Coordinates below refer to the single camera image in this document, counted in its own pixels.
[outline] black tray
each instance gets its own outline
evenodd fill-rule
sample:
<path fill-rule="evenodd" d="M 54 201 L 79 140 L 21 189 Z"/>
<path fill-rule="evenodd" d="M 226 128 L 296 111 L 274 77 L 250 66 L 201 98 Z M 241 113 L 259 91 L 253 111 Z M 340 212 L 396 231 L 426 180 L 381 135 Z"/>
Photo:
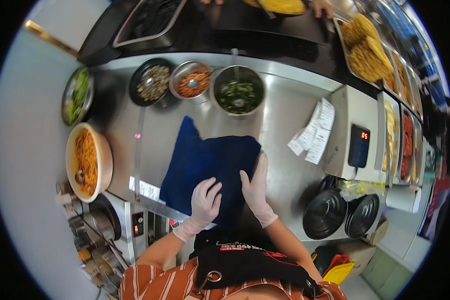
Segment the black tray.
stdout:
<path fill-rule="evenodd" d="M 242 0 L 227 0 L 221 7 L 214 29 L 219 31 L 251 31 L 278 34 L 304 39 L 316 44 L 328 44 L 326 14 L 315 18 L 308 1 L 304 1 L 306 12 L 301 15 L 271 20 L 261 9 L 252 7 Z"/>

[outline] leafy green vegetable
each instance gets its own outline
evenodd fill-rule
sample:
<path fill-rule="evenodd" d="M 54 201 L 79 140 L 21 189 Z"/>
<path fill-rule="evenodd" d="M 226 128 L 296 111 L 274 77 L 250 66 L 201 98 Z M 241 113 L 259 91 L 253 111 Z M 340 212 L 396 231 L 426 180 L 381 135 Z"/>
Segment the leafy green vegetable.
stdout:
<path fill-rule="evenodd" d="M 223 109 L 238 115 L 251 112 L 260 104 L 260 100 L 255 97 L 251 82 L 231 81 L 224 84 L 218 99 Z"/>
<path fill-rule="evenodd" d="M 88 70 L 84 69 L 75 78 L 73 91 L 70 97 L 72 101 L 66 106 L 66 112 L 68 114 L 70 124 L 77 121 L 78 116 L 82 111 L 82 107 L 84 106 L 85 97 L 87 96 L 88 75 Z"/>

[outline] person's left hand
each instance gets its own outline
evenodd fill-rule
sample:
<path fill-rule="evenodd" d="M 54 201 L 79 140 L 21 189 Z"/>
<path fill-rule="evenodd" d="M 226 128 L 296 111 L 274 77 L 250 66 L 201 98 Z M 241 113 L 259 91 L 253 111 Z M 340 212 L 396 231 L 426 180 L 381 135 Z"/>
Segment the person's left hand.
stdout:
<path fill-rule="evenodd" d="M 218 216 L 222 194 L 217 193 L 222 188 L 222 183 L 219 182 L 212 187 L 215 182 L 216 178 L 212 177 L 198 183 L 192 194 L 191 217 L 173 229 L 173 233 L 184 243 L 204 230 Z"/>
<path fill-rule="evenodd" d="M 211 0 L 200 0 L 203 4 L 210 4 Z M 224 3 L 224 0 L 215 0 L 216 5 L 222 5 Z"/>
<path fill-rule="evenodd" d="M 334 6 L 328 0 L 313 0 L 313 10 L 315 11 L 315 17 L 320 18 L 322 16 L 322 9 L 327 12 L 327 18 L 331 19 L 334 16 Z"/>

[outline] white glove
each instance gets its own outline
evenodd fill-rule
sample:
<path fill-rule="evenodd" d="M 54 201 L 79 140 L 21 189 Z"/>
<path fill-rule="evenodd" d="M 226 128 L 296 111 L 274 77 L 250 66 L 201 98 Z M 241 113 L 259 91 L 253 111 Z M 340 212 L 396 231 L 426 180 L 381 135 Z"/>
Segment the white glove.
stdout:
<path fill-rule="evenodd" d="M 260 222 L 262 228 L 268 227 L 274 223 L 278 216 L 265 200 L 267 190 L 267 170 L 268 157 L 265 153 L 260 154 L 257 168 L 253 173 L 252 182 L 250 182 L 247 173 L 240 170 L 242 180 L 242 193 L 246 204 L 250 207 L 255 217 Z"/>
<path fill-rule="evenodd" d="M 180 226 L 173 229 L 174 235 L 184 243 L 204 230 L 218 216 L 222 194 L 217 195 L 217 193 L 222 188 L 222 183 L 219 182 L 210 189 L 215 181 L 216 178 L 212 177 L 198 183 L 192 194 L 191 217 L 185 219 Z"/>

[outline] forearm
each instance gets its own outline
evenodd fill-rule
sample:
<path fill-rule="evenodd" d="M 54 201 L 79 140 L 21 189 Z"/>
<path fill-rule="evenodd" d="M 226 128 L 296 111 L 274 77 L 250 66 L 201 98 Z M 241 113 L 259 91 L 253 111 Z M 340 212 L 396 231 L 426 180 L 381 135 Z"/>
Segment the forearm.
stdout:
<path fill-rule="evenodd" d="M 170 232 L 148 247 L 138 258 L 136 265 L 150 265 L 163 269 L 166 261 L 176 256 L 183 244 L 180 238 Z"/>
<path fill-rule="evenodd" d="M 281 254 L 303 267 L 313 280 L 317 282 L 324 280 L 315 267 L 309 251 L 280 219 L 271 223 L 265 231 Z"/>

